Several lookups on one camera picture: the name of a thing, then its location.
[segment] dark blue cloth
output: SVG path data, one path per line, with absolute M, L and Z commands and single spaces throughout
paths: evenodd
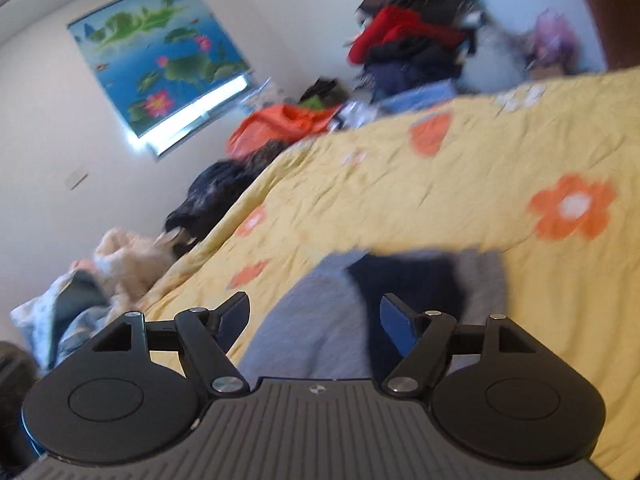
M 418 86 L 460 77 L 461 67 L 450 64 L 417 66 L 412 62 L 390 61 L 365 66 L 376 80 L 376 90 L 392 96 Z
M 439 310 L 459 319 L 464 295 L 447 258 L 407 261 L 367 254 L 347 268 L 367 311 L 367 353 L 373 379 L 381 383 L 402 356 L 380 323 L 380 299 L 395 294 L 416 312 Z

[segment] lotus painting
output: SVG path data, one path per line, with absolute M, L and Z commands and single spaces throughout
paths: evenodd
M 68 28 L 139 137 L 248 69 L 202 0 L 119 0 Z

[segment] yellow bedspread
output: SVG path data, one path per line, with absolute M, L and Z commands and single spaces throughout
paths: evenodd
M 594 461 L 630 480 L 640 472 L 640 71 L 544 88 L 538 102 L 527 87 L 504 109 L 462 97 L 292 147 L 154 287 L 147 319 L 245 290 L 238 362 L 268 311 L 332 251 L 499 248 L 511 317 L 599 389 L 607 422 Z

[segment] purple item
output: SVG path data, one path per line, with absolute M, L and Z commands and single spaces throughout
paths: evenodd
M 571 64 L 578 49 L 578 39 L 564 14 L 547 9 L 536 21 L 533 35 L 536 58 L 545 64 Z

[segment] gray cloth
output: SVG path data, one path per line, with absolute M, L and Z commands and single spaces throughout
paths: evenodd
M 109 300 L 94 277 L 85 270 L 72 270 L 10 316 L 46 373 L 100 332 L 111 314 Z
M 259 377 L 299 379 L 370 378 L 367 313 L 347 269 L 367 252 L 329 254 L 278 302 L 258 329 L 238 365 L 251 386 Z M 396 258 L 448 258 L 465 293 L 460 322 L 484 324 L 505 312 L 506 286 L 500 256 L 491 251 L 415 251 Z M 460 356 L 452 364 L 470 364 Z

